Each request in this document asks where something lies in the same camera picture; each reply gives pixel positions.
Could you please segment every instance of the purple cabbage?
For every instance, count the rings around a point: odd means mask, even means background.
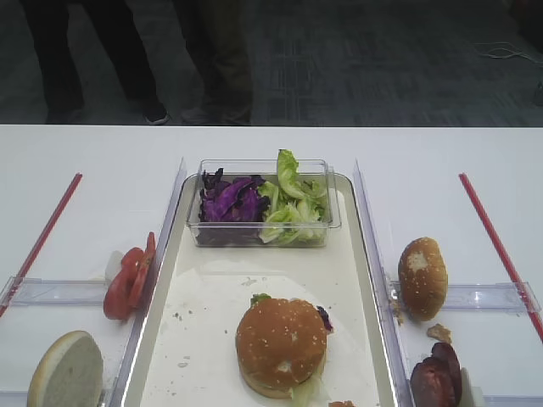
[[[330,322],[330,316],[328,315],[328,312],[326,312],[326,310],[321,306],[317,306],[316,310],[319,311],[319,315],[322,318],[322,322],[324,322],[324,327],[326,328],[326,330],[328,332],[333,332],[333,326],[332,322]]]
[[[204,173],[204,188],[200,191],[202,204],[199,218],[203,222],[262,222],[270,205],[261,197],[257,187],[264,183],[261,176],[245,176],[232,182],[223,181],[223,169],[215,174]]]

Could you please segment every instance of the crumb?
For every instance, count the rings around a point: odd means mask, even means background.
[[[334,401],[328,403],[328,407],[355,407],[352,401]]]
[[[398,319],[398,326],[404,323],[404,316],[401,314],[400,301],[397,299],[391,299],[390,305],[392,306],[392,315]]]
[[[441,342],[446,342],[448,344],[452,343],[451,340],[451,331],[441,324],[435,324],[434,326],[431,326],[426,331],[426,335],[428,337],[433,337],[434,339],[437,339]]]

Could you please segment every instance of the black pants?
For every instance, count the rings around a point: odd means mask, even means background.
[[[81,82],[68,48],[66,0],[20,0],[34,39],[49,112],[83,106]],[[82,0],[130,99],[156,96],[147,54],[125,0]]]

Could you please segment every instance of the gray carpet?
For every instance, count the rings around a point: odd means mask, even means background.
[[[129,0],[159,86],[180,125],[201,84],[169,0]],[[141,125],[82,9],[70,45],[84,86],[82,124]],[[543,126],[532,103],[543,64],[486,59],[476,42],[517,35],[501,0],[247,0],[254,125]],[[16,0],[0,0],[0,123],[41,123],[41,78]]]

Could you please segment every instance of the bread slice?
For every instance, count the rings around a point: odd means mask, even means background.
[[[97,407],[104,361],[88,332],[66,333],[51,345],[31,380],[27,407]]]

